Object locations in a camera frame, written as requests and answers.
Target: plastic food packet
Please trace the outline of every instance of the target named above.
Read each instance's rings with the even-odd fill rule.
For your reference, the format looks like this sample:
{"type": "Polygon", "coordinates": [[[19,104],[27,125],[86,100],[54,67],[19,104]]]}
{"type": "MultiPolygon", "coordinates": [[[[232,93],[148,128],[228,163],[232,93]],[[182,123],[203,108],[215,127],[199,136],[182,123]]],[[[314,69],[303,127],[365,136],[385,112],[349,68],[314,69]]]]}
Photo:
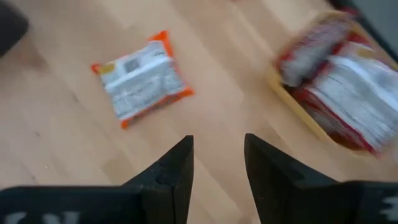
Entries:
{"type": "Polygon", "coordinates": [[[133,54],[91,69],[101,77],[121,127],[194,91],[181,79],[166,30],[133,54]]]}
{"type": "Polygon", "coordinates": [[[398,131],[398,73],[371,55],[352,34],[294,97],[336,142],[379,154],[398,131]]]}
{"type": "Polygon", "coordinates": [[[329,18],[308,31],[276,60],[283,84],[296,88],[311,78],[333,47],[343,41],[349,31],[347,18],[329,18]]]}

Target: stack of packets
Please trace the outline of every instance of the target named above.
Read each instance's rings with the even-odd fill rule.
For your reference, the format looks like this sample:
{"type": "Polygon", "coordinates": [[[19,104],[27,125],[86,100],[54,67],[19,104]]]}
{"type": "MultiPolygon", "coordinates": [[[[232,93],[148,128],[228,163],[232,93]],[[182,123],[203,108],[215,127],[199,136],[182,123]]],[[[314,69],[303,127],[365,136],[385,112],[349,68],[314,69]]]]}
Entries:
{"type": "Polygon", "coordinates": [[[398,73],[348,19],[315,26],[276,61],[286,90],[337,143],[378,155],[398,131],[398,73]]]}

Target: orange and white package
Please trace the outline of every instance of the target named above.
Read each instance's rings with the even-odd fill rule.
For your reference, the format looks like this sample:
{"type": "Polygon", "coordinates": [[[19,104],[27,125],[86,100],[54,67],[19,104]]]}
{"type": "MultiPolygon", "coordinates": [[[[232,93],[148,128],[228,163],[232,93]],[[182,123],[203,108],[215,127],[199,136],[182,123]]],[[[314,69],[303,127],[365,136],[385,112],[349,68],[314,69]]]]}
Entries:
{"type": "Polygon", "coordinates": [[[152,110],[194,94],[181,79],[166,30],[151,37],[142,50],[94,64],[91,69],[101,77],[122,128],[152,110]]]}

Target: wooden floor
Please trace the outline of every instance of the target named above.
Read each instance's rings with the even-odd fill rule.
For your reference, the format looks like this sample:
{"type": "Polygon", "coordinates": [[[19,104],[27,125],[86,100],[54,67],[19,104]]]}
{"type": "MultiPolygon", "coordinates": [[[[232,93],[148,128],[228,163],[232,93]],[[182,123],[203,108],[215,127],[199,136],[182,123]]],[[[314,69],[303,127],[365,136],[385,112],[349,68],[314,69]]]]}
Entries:
{"type": "Polygon", "coordinates": [[[266,85],[268,61],[329,6],[322,0],[12,0],[29,35],[0,60],[0,187],[121,184],[195,137],[189,223],[255,223],[245,133],[337,179],[398,180],[379,160],[329,146],[266,85]],[[118,126],[90,64],[170,31],[197,94],[118,126]]]}

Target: dark object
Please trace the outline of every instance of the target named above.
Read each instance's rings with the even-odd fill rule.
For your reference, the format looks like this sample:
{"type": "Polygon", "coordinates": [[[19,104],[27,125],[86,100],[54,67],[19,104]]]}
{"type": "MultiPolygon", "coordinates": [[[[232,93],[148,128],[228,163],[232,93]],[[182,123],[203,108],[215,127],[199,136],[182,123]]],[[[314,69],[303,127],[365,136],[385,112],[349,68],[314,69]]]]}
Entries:
{"type": "Polygon", "coordinates": [[[263,224],[398,223],[397,183],[339,183],[253,134],[244,156],[263,224]]]}
{"type": "Polygon", "coordinates": [[[378,44],[398,61],[398,1],[396,0],[329,0],[337,9],[358,12],[358,22],[378,44]]]}
{"type": "Polygon", "coordinates": [[[120,187],[18,187],[0,192],[0,220],[20,223],[187,222],[193,137],[120,187]]]}
{"type": "Polygon", "coordinates": [[[24,36],[28,26],[27,19],[17,9],[0,1],[0,57],[24,36]]]}

